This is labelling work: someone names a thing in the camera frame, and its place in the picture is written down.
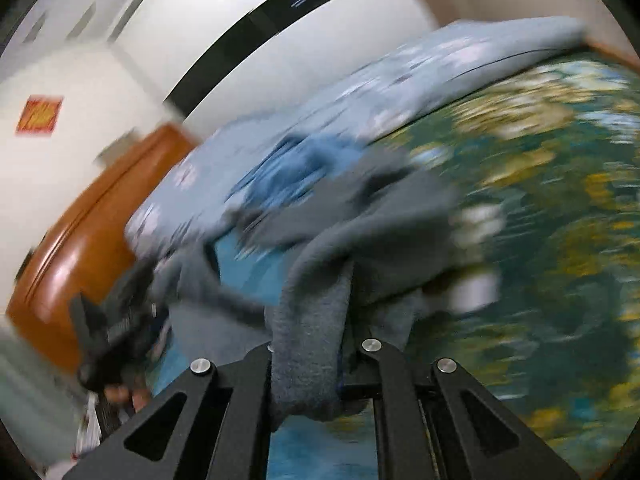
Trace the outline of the left hand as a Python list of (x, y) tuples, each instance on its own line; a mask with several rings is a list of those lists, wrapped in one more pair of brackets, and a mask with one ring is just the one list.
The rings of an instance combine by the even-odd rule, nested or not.
[(104, 388), (104, 396), (108, 403), (131, 405), (136, 412), (141, 411), (152, 400), (152, 393), (146, 388), (146, 385), (134, 389), (125, 385), (107, 386)]

